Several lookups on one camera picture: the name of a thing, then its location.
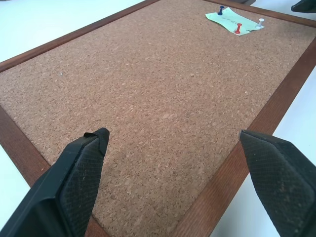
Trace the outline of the pale green paper note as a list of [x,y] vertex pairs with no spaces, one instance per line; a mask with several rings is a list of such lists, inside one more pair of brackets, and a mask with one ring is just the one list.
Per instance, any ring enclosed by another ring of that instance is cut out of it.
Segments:
[[232,11],[229,7],[225,7],[223,9],[223,15],[218,15],[217,12],[207,13],[205,16],[208,20],[213,21],[221,26],[223,26],[229,32],[235,34],[235,30],[237,28],[237,23],[242,23],[241,26],[241,34],[237,36],[243,36],[249,34],[250,32],[261,30],[256,29],[256,25],[258,22],[254,22],[248,18],[245,18],[234,11]]

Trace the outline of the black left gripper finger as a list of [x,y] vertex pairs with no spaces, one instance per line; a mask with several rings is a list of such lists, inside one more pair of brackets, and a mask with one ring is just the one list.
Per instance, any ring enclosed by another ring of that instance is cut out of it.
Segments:
[[280,237],[316,237],[316,166],[291,142],[239,135],[259,200]]
[[300,0],[291,7],[291,11],[299,13],[316,13],[316,0]]
[[110,133],[69,143],[23,198],[0,237],[84,237],[96,202]]

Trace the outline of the wood-framed cork board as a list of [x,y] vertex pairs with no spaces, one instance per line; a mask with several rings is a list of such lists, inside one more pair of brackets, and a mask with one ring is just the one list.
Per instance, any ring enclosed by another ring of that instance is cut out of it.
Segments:
[[112,237],[167,237],[316,28],[271,17],[236,36],[219,5],[159,0],[0,73],[0,104],[50,163],[105,127],[93,214]]

